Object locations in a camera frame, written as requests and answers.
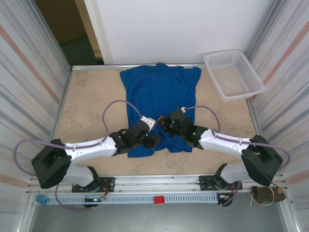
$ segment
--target cable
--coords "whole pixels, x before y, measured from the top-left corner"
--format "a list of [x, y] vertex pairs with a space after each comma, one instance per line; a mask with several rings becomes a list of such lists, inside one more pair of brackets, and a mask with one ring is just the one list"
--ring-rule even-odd
[[214, 115], [214, 117], [216, 118], [217, 123], [218, 123], [218, 132], [221, 131], [221, 125], [220, 125], [219, 118], [211, 108], [204, 106], [204, 105], [195, 105], [195, 106], [191, 106], [191, 107], [186, 108], [186, 110], [192, 110], [192, 109], [195, 109], [195, 108], [205, 108], [205, 109], [208, 109], [210, 112], [212, 112], [212, 114]]
[[232, 194], [234, 194], [235, 193], [235, 188], [234, 188], [233, 184], [231, 184], [231, 189], [232, 189]]
[[75, 207], [69, 207], [69, 206], [64, 205], [63, 203], [60, 202], [60, 200], [57, 196], [58, 187], [59, 187], [59, 184], [56, 186], [56, 189], [55, 189], [55, 198], [56, 198], [56, 201], [58, 202], [58, 204], [61, 207], [68, 209], [68, 210], [71, 210], [71, 211], [87, 211], [87, 210], [92, 209], [92, 207], [91, 208], [75, 208]]
[[274, 201], [275, 201], [275, 193], [274, 193], [274, 190], [272, 190], [272, 188], [271, 188], [271, 187], [269, 187], [269, 189], [270, 189], [270, 190], [271, 190], [271, 192], [272, 192], [272, 202], [271, 202], [271, 203], [269, 203], [269, 204], [260, 204], [260, 203], [256, 202], [256, 201], [255, 201], [255, 199], [253, 199], [253, 194], [252, 194], [252, 195], [248, 194], [248, 195], [249, 195], [249, 197], [251, 197], [251, 201], [250, 201], [250, 208], [251, 208], [252, 201], [254, 201], [256, 204], [261, 205], [261, 206], [270, 206], [271, 204], [273, 204], [273, 203], [274, 203]]
[[109, 192], [108, 186], [107, 186], [106, 184], [104, 184], [104, 183], [101, 183], [101, 187], [102, 187], [102, 189], [105, 188], [105, 192], [104, 192], [104, 194], [102, 195], [102, 198], [101, 198], [102, 200], [105, 200], [106, 195], [107, 195], [107, 193]]
[[56, 144], [51, 144], [51, 143], [48, 143], [48, 142], [44, 142], [44, 141], [40, 141], [40, 140], [36, 140], [36, 139], [23, 139], [21, 141], [19, 141], [15, 147], [14, 147], [14, 150], [13, 150], [13, 160], [14, 160], [14, 163], [15, 165], [18, 167], [19, 170], [21, 170], [23, 173], [25, 174], [28, 174], [28, 175], [31, 175], [31, 176], [36, 176], [34, 173], [31, 173], [27, 170], [25, 170], [19, 163], [18, 163], [18, 160], [17, 160], [17, 149], [18, 147], [22, 144], [22, 143], [25, 143], [25, 142], [29, 142], [29, 143], [38, 143], [38, 144], [43, 144], [45, 146], [51, 146], [51, 147], [55, 147], [55, 148], [59, 148], [59, 149], [70, 149], [70, 150], [74, 150], [74, 149], [83, 149], [83, 148], [91, 148], [91, 147], [94, 147], [94, 146], [98, 146], [100, 145], [101, 143], [103, 143], [107, 137], [108, 137], [108, 127], [107, 127], [107, 124], [105, 123], [105, 120], [104, 120], [104, 116], [105, 116], [105, 113], [107, 111], [107, 109], [113, 105], [114, 103], [116, 102], [125, 102], [126, 104], [130, 105], [137, 113], [138, 115], [142, 118], [142, 115], [141, 113], [139, 112], [139, 110], [131, 103], [129, 103], [128, 101], [125, 101], [125, 100], [115, 100], [113, 102], [111, 102], [110, 104], [108, 104], [106, 106], [106, 108], [104, 109], [103, 111], [103, 114], [102, 114], [102, 122], [103, 122], [103, 125], [105, 127], [105, 135], [104, 135], [104, 138], [101, 139], [99, 142], [95, 143], [95, 144], [90, 144], [90, 145], [84, 145], [84, 146], [77, 146], [77, 147], [72, 147], [72, 146], [61, 146], [61, 145], [56, 145]]
[[210, 109], [209, 107], [204, 106], [204, 105], [196, 105], [196, 106], [188, 107], [188, 108], [186, 108], [186, 110], [191, 110], [191, 109], [195, 109], [195, 108], [205, 108], [205, 109], [208, 109], [215, 116], [215, 118], [217, 120], [217, 123], [218, 123], [218, 130], [215, 130], [215, 129], [211, 130], [211, 132], [212, 132], [212, 134], [213, 134], [213, 136], [215, 138], [218, 138], [218, 139], [221, 139], [221, 140], [224, 140], [224, 141], [228, 141], [228, 142], [232, 142], [232, 143], [237, 143], [237, 144], [264, 146], [264, 147], [270, 147], [270, 148], [273, 148], [273, 149], [277, 149], [277, 150], [283, 151], [287, 155], [288, 159], [279, 168], [279, 170], [282, 169], [282, 168], [285, 168], [291, 162], [291, 154], [287, 150], [283, 149], [282, 147], [279, 147], [279, 146], [276, 146], [276, 145], [270, 145], [270, 144], [263, 144], [263, 143], [255, 143], [255, 142], [246, 142], [246, 141], [239, 141], [239, 140], [234, 140], [234, 139], [227, 139], [227, 138], [224, 138], [224, 137], [216, 135], [216, 133], [220, 133], [220, 131], [221, 131], [220, 121], [219, 121], [219, 118], [216, 115], [216, 113], [212, 109]]
[[235, 193], [233, 194], [233, 196], [232, 196], [227, 202], [225, 202], [224, 204], [220, 204], [220, 206], [225, 206], [225, 205], [227, 205], [228, 203], [230, 203], [230, 202], [234, 199], [234, 197], [236, 196], [236, 194], [237, 194], [237, 192], [238, 192], [238, 190], [239, 190], [239, 188], [240, 188], [240, 185], [241, 185], [241, 181], [238, 182], [236, 191], [235, 191]]

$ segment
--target white wall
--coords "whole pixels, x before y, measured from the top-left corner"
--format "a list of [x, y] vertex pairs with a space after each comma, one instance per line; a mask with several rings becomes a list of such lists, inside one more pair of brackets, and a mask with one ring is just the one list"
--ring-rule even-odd
[[246, 51], [273, 0], [85, 0], [106, 64], [202, 63]]

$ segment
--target red block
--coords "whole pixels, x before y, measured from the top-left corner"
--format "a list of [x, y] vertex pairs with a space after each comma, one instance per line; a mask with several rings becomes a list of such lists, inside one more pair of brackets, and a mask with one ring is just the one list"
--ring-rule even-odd
[[154, 197], [155, 204], [164, 204], [164, 196], [156, 196]]

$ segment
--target blue t-shirt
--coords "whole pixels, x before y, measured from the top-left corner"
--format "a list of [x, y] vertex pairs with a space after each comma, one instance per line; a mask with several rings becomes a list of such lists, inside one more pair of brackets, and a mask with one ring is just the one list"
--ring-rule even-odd
[[[169, 115], [177, 108], [194, 106], [196, 103], [196, 85], [201, 69], [182, 66], [169, 67], [158, 63], [156, 66], [143, 65], [120, 72], [121, 80], [126, 88], [126, 100], [135, 105], [145, 117], [158, 120], [162, 115]], [[186, 112], [194, 123], [195, 110]], [[129, 127], [140, 120], [135, 110], [127, 106]], [[177, 135], [173, 138], [157, 124], [151, 131], [161, 137], [158, 146], [147, 149], [143, 146], [129, 151], [128, 157], [146, 157], [155, 151], [167, 147], [170, 152], [191, 152], [192, 148]]]

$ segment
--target blue clip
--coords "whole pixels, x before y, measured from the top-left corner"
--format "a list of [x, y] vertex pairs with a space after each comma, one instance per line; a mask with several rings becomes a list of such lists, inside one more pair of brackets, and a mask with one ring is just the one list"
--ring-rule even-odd
[[37, 203], [40, 203], [42, 205], [46, 205], [46, 203], [48, 202], [49, 198], [44, 196], [43, 194], [39, 194], [39, 195], [36, 195], [36, 198], [35, 198], [35, 201]]

